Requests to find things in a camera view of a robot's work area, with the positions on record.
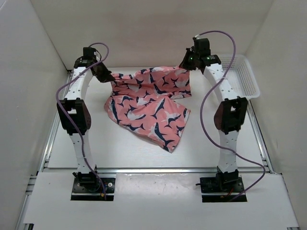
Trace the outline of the pink shark print shorts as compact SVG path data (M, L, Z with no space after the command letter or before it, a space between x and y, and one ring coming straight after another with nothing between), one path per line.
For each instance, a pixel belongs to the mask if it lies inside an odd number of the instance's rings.
M188 108L176 102L191 96L190 72L153 67L112 77L112 92L104 105L109 118L172 153L190 115Z

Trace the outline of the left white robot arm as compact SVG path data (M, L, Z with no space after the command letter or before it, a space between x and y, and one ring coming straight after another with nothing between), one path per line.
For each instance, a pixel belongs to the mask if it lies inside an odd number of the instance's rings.
M74 145L77 173L80 175L96 174L96 164L89 145L92 120L85 104L85 97L93 77L101 83L115 80L103 63L105 59L93 45L84 47L83 55L75 61L71 81L56 92L60 122Z

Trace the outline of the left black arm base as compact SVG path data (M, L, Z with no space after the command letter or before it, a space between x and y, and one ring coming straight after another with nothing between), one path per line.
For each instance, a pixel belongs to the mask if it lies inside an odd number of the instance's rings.
M92 173L72 173L74 182L71 190L72 201L113 201L116 179L101 177Z

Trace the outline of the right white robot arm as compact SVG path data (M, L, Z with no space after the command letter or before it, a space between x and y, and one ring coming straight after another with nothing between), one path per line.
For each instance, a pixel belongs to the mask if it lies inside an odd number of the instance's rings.
M209 94L214 92L219 106L214 114L213 121L219 132L220 143L215 143L220 149L220 158L217 165L215 185L220 191L227 191L233 185L233 180L238 177L236 163L236 141L244 123L248 101L240 97L229 81L226 79L228 70L224 70L221 60L217 55L212 55L210 42L207 38L193 38L194 46L186 49L183 61L179 65L185 70L199 69L209 81L212 88Z

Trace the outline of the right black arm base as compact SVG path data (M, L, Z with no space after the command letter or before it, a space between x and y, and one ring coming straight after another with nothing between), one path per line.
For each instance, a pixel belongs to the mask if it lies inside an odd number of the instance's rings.
M201 177L195 185L201 188L203 203L247 202L238 171L226 174L217 172L214 177Z

